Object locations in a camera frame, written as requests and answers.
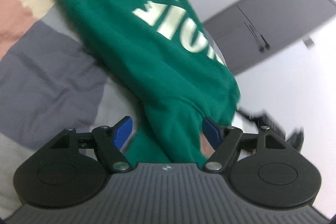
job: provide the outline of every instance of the screw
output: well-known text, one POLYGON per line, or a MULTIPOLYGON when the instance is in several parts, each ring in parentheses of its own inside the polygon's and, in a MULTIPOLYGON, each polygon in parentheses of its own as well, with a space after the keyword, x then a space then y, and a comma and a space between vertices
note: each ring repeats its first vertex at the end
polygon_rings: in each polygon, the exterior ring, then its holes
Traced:
POLYGON ((118 161, 113 165, 113 168, 118 171, 125 171, 129 168, 129 165, 126 162, 118 161))
POLYGON ((220 139, 223 141, 225 137, 230 133, 231 130, 235 129, 233 126, 227 126, 224 130, 219 131, 220 139))
POLYGON ((219 162, 210 161, 205 164, 206 169, 210 171, 218 171, 223 168, 223 166, 219 162))
POLYGON ((268 131, 269 127, 268 126, 262 126, 260 129, 263 130, 263 131, 268 131))

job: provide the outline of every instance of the ribbed surface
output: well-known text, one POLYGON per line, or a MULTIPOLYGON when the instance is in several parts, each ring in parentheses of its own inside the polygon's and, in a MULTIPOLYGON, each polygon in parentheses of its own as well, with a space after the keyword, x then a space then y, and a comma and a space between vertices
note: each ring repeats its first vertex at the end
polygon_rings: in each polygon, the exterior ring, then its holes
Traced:
POLYGON ((24 205, 9 224, 325 224, 312 207, 271 211, 240 199, 220 175, 196 164, 139 164, 112 176, 105 189, 79 206, 42 210, 24 205))

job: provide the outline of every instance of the pink fabric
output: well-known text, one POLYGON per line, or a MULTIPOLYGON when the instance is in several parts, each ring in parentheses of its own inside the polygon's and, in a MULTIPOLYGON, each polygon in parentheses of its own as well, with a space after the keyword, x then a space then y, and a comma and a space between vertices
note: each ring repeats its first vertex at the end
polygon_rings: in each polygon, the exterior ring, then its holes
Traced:
POLYGON ((0 0, 0 61, 37 21, 19 0, 0 0))
POLYGON ((201 133, 201 152, 204 157, 207 159, 211 157, 211 155, 215 152, 212 148, 211 144, 208 142, 203 132, 201 133))

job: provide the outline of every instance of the bed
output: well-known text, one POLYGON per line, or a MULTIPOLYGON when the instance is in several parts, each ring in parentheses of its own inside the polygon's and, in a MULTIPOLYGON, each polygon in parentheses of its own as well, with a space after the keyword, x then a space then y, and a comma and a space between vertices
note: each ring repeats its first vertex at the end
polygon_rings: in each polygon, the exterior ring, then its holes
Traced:
MULTIPOLYGON (((57 0, 0 0, 0 11, 0 218, 5 219, 21 206, 12 185, 15 170, 53 136, 64 128, 90 132, 130 116, 130 141, 144 113, 140 100, 84 47, 57 0)), ((223 58, 214 41, 209 43, 223 58)))

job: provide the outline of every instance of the green hoodie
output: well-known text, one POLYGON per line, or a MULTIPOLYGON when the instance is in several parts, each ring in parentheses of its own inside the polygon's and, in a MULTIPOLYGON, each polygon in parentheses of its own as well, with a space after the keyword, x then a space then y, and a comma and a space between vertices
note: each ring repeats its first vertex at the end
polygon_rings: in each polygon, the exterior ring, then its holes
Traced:
POLYGON ((126 154, 197 162, 202 120, 231 124, 239 89, 188 0, 61 0, 85 43, 143 102, 147 120, 126 154))

